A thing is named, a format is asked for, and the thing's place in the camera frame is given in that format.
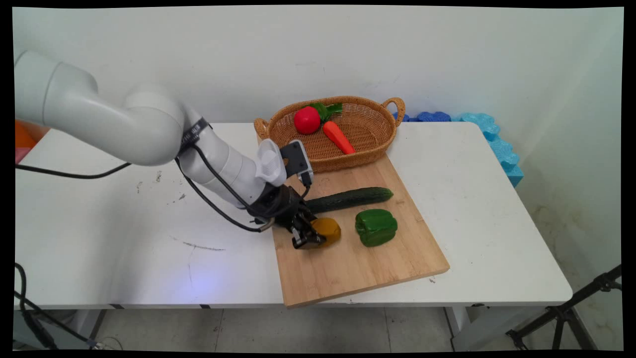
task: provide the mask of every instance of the green bell pepper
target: green bell pepper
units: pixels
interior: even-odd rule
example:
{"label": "green bell pepper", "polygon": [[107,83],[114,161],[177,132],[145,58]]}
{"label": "green bell pepper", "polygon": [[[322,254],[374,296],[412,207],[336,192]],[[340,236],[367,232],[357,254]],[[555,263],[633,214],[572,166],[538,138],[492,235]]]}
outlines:
{"label": "green bell pepper", "polygon": [[387,210],[369,209],[356,215],[356,231],[366,247],[379,246],[393,239],[397,229],[397,220]]}

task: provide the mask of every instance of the cucumber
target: cucumber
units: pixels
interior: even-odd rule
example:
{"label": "cucumber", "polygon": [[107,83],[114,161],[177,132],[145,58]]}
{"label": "cucumber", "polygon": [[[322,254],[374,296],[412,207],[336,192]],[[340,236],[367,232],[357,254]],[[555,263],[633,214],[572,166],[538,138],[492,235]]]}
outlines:
{"label": "cucumber", "polygon": [[393,192],[386,188],[370,187],[340,192],[330,196],[319,197],[307,201],[307,208],[312,213],[352,208],[359,205],[381,203],[389,200]]}

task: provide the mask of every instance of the tomato leaves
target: tomato leaves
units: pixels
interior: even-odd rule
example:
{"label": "tomato leaves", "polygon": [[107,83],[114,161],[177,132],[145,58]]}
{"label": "tomato leaves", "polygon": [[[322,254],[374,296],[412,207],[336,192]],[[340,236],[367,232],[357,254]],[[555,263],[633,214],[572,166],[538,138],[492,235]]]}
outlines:
{"label": "tomato leaves", "polygon": [[318,111],[320,115],[321,124],[324,124],[331,118],[334,113],[342,113],[342,103],[332,104],[331,106],[325,106],[320,102],[312,103],[309,107],[313,107]]}

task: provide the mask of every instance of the black tripod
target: black tripod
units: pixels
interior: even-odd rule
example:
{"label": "black tripod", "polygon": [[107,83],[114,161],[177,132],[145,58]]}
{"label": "black tripod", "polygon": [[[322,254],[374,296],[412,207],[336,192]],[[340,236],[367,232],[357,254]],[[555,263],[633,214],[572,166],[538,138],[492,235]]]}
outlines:
{"label": "black tripod", "polygon": [[543,327],[545,324],[550,322],[553,319],[556,319],[556,328],[555,328],[555,337],[552,341],[552,349],[559,349],[561,345],[561,336],[563,334],[563,325],[567,322],[572,329],[572,333],[576,337],[576,340],[579,342],[581,349],[592,350],[594,346],[590,341],[587,334],[585,334],[585,330],[583,329],[581,323],[576,318],[574,312],[572,311],[572,307],[581,302],[582,300],[590,297],[598,291],[609,292],[612,289],[619,289],[621,292],[623,291],[623,286],[620,283],[616,282],[616,279],[621,276],[621,265],[616,266],[612,271],[602,273],[598,277],[596,277],[592,282],[590,282],[587,286],[582,289],[576,291],[570,301],[560,305],[560,306],[550,306],[548,307],[548,311],[544,313],[541,317],[533,320],[529,324],[527,324],[524,328],[521,328],[519,331],[515,331],[511,329],[506,333],[506,336],[509,336],[513,339],[515,346],[521,350],[527,350],[528,347],[523,344],[523,337],[526,337],[528,334],[536,331],[537,329]]}

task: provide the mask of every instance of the white wall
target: white wall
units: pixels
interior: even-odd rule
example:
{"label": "white wall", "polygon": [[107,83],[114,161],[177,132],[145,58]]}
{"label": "white wall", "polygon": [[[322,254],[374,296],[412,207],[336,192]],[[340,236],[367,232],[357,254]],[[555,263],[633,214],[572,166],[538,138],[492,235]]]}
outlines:
{"label": "white wall", "polygon": [[[160,82],[211,122],[270,118],[287,104],[336,95],[379,102],[399,96],[410,115],[488,113],[522,158],[519,194],[576,289],[619,262],[623,14],[622,8],[425,6],[14,8],[13,40],[93,73],[115,103],[137,82]],[[598,311],[583,308],[600,347],[623,347],[619,299],[599,294]]]}
{"label": "white wall", "polygon": [[150,80],[173,88],[210,121],[250,122],[300,100],[399,96],[413,115],[489,113],[523,152],[606,12],[14,8],[13,39],[93,73],[116,103],[135,83]]}
{"label": "white wall", "polygon": [[[623,10],[599,35],[522,156],[517,187],[573,290],[621,263]],[[600,349],[623,349],[622,293],[599,292],[576,309]]]}

